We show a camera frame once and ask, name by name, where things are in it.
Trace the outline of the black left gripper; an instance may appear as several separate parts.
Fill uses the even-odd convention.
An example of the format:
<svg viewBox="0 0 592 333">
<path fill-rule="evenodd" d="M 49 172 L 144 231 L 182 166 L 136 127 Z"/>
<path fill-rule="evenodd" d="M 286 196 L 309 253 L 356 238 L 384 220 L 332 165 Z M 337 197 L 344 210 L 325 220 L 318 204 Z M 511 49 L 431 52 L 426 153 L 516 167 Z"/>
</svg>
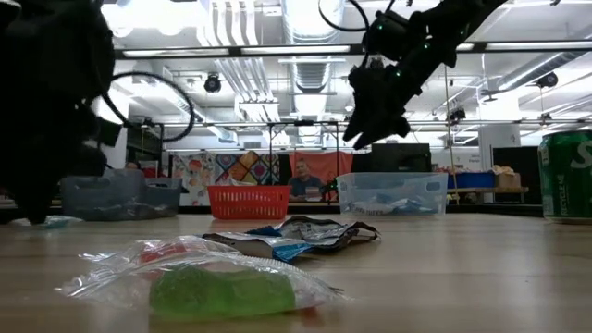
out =
<svg viewBox="0 0 592 333">
<path fill-rule="evenodd" d="M 106 156 L 86 142 L 99 133 L 92 102 L 101 90 L 83 95 L 16 85 L 0 86 L 0 224 L 24 218 L 19 202 L 7 189 L 25 178 L 55 183 L 66 176 L 101 176 Z M 28 191 L 28 219 L 42 224 L 56 186 Z"/>
</svg>

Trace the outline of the teal gummy candy packet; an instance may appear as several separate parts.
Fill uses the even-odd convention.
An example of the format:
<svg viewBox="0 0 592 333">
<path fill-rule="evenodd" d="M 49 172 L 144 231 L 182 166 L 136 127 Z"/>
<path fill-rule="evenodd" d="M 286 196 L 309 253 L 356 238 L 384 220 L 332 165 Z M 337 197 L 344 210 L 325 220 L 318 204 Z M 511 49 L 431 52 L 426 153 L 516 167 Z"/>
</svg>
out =
<svg viewBox="0 0 592 333">
<path fill-rule="evenodd" d="M 9 226 L 24 227 L 31 229 L 55 229 L 63 228 L 72 224 L 83 222 L 83 219 L 73 216 L 47 216 L 43 223 L 32 224 L 27 218 L 13 219 L 8 223 Z"/>
</svg>

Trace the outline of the brown zero sugar Hershey's bar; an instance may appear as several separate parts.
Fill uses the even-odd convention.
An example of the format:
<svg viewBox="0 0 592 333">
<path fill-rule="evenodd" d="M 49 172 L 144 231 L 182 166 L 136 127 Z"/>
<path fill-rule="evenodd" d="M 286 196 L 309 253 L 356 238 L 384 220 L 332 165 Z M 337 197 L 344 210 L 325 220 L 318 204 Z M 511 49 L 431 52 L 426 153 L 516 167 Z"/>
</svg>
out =
<svg viewBox="0 0 592 333">
<path fill-rule="evenodd" d="M 341 224 L 331 219 L 292 216 L 276 228 L 284 238 L 302 240 L 312 246 L 320 247 L 328 231 L 344 225 L 348 224 Z"/>
</svg>

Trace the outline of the red plastic basket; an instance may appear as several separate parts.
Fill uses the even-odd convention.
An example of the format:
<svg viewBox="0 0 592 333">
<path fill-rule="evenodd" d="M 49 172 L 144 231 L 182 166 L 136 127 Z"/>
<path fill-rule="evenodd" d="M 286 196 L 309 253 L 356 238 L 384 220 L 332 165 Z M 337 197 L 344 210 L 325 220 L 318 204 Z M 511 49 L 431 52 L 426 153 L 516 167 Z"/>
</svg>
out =
<svg viewBox="0 0 592 333">
<path fill-rule="evenodd" d="M 288 213 L 291 186 L 209 186 L 214 218 L 279 220 Z"/>
</svg>

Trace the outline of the red gummy candy packet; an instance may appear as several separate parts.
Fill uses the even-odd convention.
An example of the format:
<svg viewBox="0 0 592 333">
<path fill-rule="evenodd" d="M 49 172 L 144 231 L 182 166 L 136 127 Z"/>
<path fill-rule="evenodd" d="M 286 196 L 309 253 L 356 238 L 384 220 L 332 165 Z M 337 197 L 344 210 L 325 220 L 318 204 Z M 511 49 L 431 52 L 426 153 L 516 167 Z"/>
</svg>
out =
<svg viewBox="0 0 592 333">
<path fill-rule="evenodd" d="M 239 254 L 237 250 L 225 244 L 188 235 L 167 240 L 136 240 L 121 252 L 82 253 L 79 258 L 116 270 L 124 270 L 180 253 Z"/>
</svg>

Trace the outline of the green gummy candy packet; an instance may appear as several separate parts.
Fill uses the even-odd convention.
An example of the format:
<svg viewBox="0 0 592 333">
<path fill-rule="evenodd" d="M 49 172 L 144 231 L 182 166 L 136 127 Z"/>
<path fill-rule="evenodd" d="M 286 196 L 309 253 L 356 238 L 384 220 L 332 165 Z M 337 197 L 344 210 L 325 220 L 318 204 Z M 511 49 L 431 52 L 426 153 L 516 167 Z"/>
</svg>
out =
<svg viewBox="0 0 592 333">
<path fill-rule="evenodd" d="M 345 299 L 342 290 L 296 266 L 217 252 L 101 267 L 56 290 L 69 298 L 143 309 L 179 321 L 271 315 Z"/>
</svg>

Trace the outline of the orange cloth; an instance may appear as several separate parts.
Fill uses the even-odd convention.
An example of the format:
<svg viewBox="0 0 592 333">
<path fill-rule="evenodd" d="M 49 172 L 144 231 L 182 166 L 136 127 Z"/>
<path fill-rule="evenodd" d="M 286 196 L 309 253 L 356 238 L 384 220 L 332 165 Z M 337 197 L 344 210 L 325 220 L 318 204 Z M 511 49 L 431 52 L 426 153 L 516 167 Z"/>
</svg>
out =
<svg viewBox="0 0 592 333">
<path fill-rule="evenodd" d="M 337 176 L 352 172 L 353 154 L 343 152 L 331 153 L 303 153 L 295 152 L 289 155 L 293 177 L 304 172 L 327 183 Z"/>
</svg>

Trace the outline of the clear plastic bin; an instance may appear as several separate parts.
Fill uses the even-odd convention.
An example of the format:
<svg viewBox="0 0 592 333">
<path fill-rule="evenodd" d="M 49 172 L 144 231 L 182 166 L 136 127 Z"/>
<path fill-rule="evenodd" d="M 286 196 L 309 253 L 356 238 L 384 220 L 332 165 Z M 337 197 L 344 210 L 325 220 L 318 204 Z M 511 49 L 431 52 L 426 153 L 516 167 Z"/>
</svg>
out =
<svg viewBox="0 0 592 333">
<path fill-rule="evenodd" d="M 447 206 L 448 175 L 429 172 L 356 172 L 337 177 L 339 210 L 342 215 L 346 207 L 354 202 L 373 203 L 378 193 L 421 202 L 437 208 L 435 215 L 404 215 L 394 209 L 382 216 L 437 216 L 444 215 Z"/>
</svg>

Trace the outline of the thin hanging rod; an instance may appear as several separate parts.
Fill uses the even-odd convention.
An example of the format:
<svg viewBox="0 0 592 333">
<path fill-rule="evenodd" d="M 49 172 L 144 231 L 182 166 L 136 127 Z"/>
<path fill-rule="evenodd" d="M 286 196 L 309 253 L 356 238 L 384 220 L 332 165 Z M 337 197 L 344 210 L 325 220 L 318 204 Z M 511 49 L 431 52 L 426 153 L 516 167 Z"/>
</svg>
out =
<svg viewBox="0 0 592 333">
<path fill-rule="evenodd" d="M 452 199 L 455 200 L 456 204 L 460 204 L 460 194 L 458 191 L 458 182 L 456 177 L 456 168 L 454 165 L 454 153 L 453 153 L 453 138 L 451 134 L 452 129 L 452 118 L 451 118 L 451 111 L 450 111 L 450 93 L 449 93 L 449 80 L 448 80 L 448 67 L 444 66 L 444 79 L 445 79 L 445 97 L 446 97 L 446 122 L 447 122 L 447 146 L 450 153 L 450 169 L 452 172 L 452 179 L 453 179 L 453 194 Z"/>
</svg>

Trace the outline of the grey plastic bin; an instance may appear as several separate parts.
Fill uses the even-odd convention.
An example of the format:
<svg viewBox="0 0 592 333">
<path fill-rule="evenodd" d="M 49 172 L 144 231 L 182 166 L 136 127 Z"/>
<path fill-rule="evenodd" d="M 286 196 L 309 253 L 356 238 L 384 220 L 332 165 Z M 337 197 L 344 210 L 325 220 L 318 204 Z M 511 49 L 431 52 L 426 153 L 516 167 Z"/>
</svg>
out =
<svg viewBox="0 0 592 333">
<path fill-rule="evenodd" d="M 117 204 L 179 207 L 181 179 L 146 178 L 140 170 L 106 170 L 101 177 L 66 177 L 60 182 L 63 213 Z"/>
</svg>

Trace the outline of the blue storage bin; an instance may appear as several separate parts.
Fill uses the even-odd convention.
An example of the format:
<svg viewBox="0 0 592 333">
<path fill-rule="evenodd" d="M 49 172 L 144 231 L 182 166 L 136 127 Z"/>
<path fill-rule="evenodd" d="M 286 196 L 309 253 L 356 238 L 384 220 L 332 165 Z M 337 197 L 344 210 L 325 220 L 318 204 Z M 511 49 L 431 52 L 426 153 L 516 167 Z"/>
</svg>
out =
<svg viewBox="0 0 592 333">
<path fill-rule="evenodd" d="M 495 175 L 491 172 L 463 172 L 456 176 L 449 174 L 448 189 L 494 188 Z"/>
</svg>

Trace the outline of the wooden background table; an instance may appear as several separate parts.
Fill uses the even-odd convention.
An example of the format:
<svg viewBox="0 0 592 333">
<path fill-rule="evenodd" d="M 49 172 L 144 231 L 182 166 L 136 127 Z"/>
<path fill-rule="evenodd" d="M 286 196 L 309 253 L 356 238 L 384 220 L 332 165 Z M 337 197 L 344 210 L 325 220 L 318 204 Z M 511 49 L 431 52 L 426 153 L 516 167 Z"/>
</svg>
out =
<svg viewBox="0 0 592 333">
<path fill-rule="evenodd" d="M 528 187 L 519 187 L 519 188 L 504 188 L 504 187 L 494 187 L 494 188 L 460 188 L 460 189 L 448 189 L 447 194 L 456 195 L 458 196 L 460 193 L 477 193 L 480 195 L 480 201 L 483 201 L 483 193 L 502 193 L 502 194 L 520 194 L 521 199 L 520 202 L 524 203 L 524 195 L 529 192 Z"/>
</svg>

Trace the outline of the cardboard box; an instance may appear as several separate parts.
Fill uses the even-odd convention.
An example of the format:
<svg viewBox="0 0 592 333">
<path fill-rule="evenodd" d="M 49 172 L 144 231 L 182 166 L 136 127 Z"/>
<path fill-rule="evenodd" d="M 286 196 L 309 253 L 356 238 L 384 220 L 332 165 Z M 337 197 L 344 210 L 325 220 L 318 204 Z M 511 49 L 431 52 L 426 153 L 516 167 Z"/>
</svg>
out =
<svg viewBox="0 0 592 333">
<path fill-rule="evenodd" d="M 510 166 L 494 165 L 492 171 L 495 174 L 495 185 L 497 188 L 521 188 L 521 175 L 515 172 Z"/>
</svg>

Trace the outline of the floral printed cloth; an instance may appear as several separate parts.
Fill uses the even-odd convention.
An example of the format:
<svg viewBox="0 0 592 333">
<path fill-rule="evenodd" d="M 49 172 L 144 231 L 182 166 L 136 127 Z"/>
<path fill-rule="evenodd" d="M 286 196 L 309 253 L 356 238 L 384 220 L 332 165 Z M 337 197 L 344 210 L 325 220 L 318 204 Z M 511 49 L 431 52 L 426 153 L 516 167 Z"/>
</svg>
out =
<svg viewBox="0 0 592 333">
<path fill-rule="evenodd" d="M 209 153 L 173 156 L 172 176 L 181 179 L 180 206 L 209 206 L 207 187 L 214 184 L 215 156 Z"/>
</svg>

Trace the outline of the silver ceiling air duct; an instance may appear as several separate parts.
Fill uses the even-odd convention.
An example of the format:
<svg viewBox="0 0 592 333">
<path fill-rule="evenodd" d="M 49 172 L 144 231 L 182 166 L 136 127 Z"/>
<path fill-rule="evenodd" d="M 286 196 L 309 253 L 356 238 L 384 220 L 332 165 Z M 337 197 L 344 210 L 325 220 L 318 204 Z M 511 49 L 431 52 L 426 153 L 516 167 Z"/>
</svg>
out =
<svg viewBox="0 0 592 333">
<path fill-rule="evenodd" d="M 285 42 L 296 49 L 291 60 L 291 77 L 302 93 L 320 93 L 329 81 L 329 50 L 322 46 L 335 43 L 342 22 L 344 0 L 280 0 Z"/>
</svg>

